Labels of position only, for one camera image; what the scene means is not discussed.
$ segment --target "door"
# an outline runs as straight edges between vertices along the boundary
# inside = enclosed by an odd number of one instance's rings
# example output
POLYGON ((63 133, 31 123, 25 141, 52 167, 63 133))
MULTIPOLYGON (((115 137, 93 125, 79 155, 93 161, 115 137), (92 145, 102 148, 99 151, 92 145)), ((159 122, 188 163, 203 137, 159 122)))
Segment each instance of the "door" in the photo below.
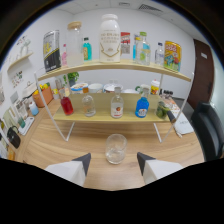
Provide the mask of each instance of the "door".
POLYGON ((195 71, 188 103, 193 109, 199 101, 209 102, 214 83, 214 64, 210 47, 199 40, 195 45, 195 71))

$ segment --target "shelf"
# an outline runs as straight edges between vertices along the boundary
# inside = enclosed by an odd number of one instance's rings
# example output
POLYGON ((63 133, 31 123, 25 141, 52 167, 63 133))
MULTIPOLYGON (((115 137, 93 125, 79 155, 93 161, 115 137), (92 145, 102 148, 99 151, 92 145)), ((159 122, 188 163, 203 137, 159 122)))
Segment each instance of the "shelf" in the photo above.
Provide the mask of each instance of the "shelf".
POLYGON ((118 63, 101 63, 99 62, 99 60, 92 60, 89 62, 84 62, 84 64, 80 66, 71 67, 71 68, 65 67, 65 68, 53 70, 39 77, 38 80, 41 81, 47 78, 51 78, 51 77, 55 77, 58 75, 63 75, 63 74, 71 73, 71 72, 99 70, 99 69, 129 69, 129 70, 138 70, 138 71, 148 71, 148 72, 166 74, 166 75, 173 76, 188 82, 191 81, 189 77, 181 74, 180 72, 174 72, 166 68, 155 66, 154 63, 150 63, 150 66, 135 64, 133 60, 129 60, 129 59, 121 59, 121 62, 118 62, 118 63))
POLYGON ((22 58, 20 58, 20 59, 18 59, 18 60, 16 60, 16 61, 14 61, 11 65, 9 65, 8 70, 9 70, 10 68, 12 68, 14 65, 16 65, 17 63, 19 63, 20 61, 24 60, 25 58, 28 58, 28 57, 29 57, 30 55, 32 55, 32 54, 33 54, 33 52, 31 52, 31 53, 25 55, 24 57, 22 57, 22 58))
POLYGON ((74 113, 66 116, 62 107, 54 114, 53 118, 56 121, 75 121, 76 123, 127 123, 133 122, 139 123, 167 123, 170 122, 158 118, 154 112, 157 108, 157 103, 160 99, 158 95, 149 95, 149 110, 145 118, 138 118, 135 115, 136 103, 141 98, 141 94, 121 93, 121 97, 124 100, 124 112, 123 116, 119 119, 112 118, 110 115, 111 99, 114 96, 113 93, 92 93, 89 94, 93 97, 96 114, 93 117, 86 117, 82 109, 82 98, 84 94, 71 94, 69 97, 72 101, 74 113))

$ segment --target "clear glass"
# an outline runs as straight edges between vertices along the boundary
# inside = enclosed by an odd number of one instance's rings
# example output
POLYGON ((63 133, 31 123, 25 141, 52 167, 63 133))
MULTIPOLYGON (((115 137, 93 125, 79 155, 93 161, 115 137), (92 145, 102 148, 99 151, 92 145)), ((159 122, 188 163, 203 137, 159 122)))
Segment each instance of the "clear glass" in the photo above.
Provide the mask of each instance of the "clear glass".
POLYGON ((136 105, 135 115, 137 117, 144 118, 147 114, 149 108, 148 94, 149 91, 143 89, 142 97, 138 100, 136 105))
POLYGON ((115 87, 115 96, 111 99, 111 117, 121 118, 123 115, 124 100, 120 96, 121 88, 115 87))
POLYGON ((113 134, 106 141, 106 158, 112 164, 119 164, 126 154, 127 139, 120 134, 113 134))
POLYGON ((89 40, 85 40, 83 44, 84 61, 92 60, 92 46, 89 40))
POLYGON ((84 114, 87 117, 92 117, 96 113, 93 97, 90 96, 88 93, 85 93, 85 96, 82 99, 82 105, 84 114))
POLYGON ((140 36, 141 40, 136 43, 136 63, 150 65, 151 49, 146 41, 146 36, 140 36))
POLYGON ((83 35, 80 26, 67 31, 66 53, 68 67, 75 67, 84 63, 83 35))
POLYGON ((163 67, 164 64, 164 51, 161 45, 158 45, 158 49, 155 52, 155 64, 161 67, 163 67))

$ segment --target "chair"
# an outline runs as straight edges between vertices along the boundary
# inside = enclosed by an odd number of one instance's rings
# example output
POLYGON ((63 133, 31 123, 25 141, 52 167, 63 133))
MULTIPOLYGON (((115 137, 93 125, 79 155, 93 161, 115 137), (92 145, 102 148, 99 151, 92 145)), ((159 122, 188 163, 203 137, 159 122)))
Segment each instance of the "chair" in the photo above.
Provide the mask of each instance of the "chair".
POLYGON ((191 121, 205 161, 223 158, 224 131, 215 109, 209 103, 199 102, 191 121))

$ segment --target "red bottle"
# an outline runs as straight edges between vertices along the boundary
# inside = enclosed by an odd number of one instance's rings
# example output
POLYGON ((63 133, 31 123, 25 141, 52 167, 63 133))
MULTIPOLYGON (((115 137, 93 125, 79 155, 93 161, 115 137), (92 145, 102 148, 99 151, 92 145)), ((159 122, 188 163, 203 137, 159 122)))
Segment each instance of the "red bottle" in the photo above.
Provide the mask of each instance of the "red bottle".
POLYGON ((63 108, 65 115, 73 114, 73 107, 72 107, 71 100, 67 96, 65 96, 64 89, 60 90, 60 95, 61 95, 61 106, 63 108))

